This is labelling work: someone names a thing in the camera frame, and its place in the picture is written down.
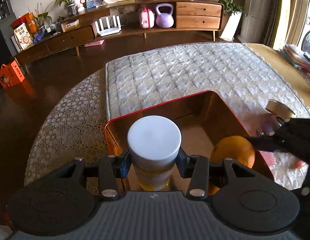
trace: small jar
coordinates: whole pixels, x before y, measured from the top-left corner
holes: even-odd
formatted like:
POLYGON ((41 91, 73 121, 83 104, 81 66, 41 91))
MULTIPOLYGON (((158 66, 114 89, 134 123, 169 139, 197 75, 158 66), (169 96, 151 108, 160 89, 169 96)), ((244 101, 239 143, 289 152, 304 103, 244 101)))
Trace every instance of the small jar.
POLYGON ((177 125, 163 116, 143 117, 130 127, 127 142, 141 187, 147 191, 166 187, 181 144, 177 125))

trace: orange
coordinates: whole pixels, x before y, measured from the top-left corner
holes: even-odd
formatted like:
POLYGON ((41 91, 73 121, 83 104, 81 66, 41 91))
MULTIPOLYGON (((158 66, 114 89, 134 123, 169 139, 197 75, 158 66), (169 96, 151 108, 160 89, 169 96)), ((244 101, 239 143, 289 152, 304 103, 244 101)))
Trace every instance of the orange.
MULTIPOLYGON (((220 163, 227 157, 252 168, 255 162, 255 151, 247 139, 235 135, 221 139, 211 152, 209 161, 220 163)), ((208 195, 213 195, 219 190, 211 182, 209 182, 208 188, 208 195)))

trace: quilted mat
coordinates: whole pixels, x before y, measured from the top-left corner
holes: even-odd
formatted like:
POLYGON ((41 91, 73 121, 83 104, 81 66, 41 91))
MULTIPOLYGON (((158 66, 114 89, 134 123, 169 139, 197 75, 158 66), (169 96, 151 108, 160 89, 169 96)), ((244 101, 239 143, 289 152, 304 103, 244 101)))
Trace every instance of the quilted mat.
MULTIPOLYGON (((193 43, 124 56, 107 63, 106 82, 108 120, 205 90, 218 93, 251 135, 270 98, 310 118, 283 77, 242 43, 193 43)), ((308 167, 292 168, 291 154, 274 155, 275 181, 287 189, 301 187, 308 167)))

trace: wooden floor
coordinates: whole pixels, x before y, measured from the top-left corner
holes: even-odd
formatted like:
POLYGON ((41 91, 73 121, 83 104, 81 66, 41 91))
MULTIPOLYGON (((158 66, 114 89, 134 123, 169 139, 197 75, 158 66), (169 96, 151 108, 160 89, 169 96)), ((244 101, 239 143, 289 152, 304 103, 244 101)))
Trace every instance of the wooden floor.
POLYGON ((68 49, 34 62, 26 76, 29 87, 20 84, 0 92, 0 213, 9 197, 23 187, 28 155, 45 118, 74 85, 118 57, 211 40, 211 32, 149 33, 147 39, 134 35, 81 47, 79 57, 75 49, 68 49))

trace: white router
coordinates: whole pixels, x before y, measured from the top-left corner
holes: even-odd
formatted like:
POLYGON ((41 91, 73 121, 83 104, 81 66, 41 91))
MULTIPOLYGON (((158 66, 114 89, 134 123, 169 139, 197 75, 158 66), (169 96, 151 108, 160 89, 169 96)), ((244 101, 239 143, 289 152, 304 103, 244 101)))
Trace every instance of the white router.
POLYGON ((98 22, 95 22, 95 26, 96 26, 96 30, 98 32, 99 36, 106 36, 106 35, 110 35, 110 34, 114 34, 114 33, 118 33, 121 31, 122 27, 120 25, 120 20, 119 20, 119 16, 115 16, 113 15, 113 22, 114 22, 114 27, 110 26, 110 20, 108 19, 108 17, 106 17, 106 24, 107 24, 107 29, 104 29, 103 26, 103 22, 102 19, 99 19, 99 24, 101 26, 102 29, 99 28, 98 26, 98 22))

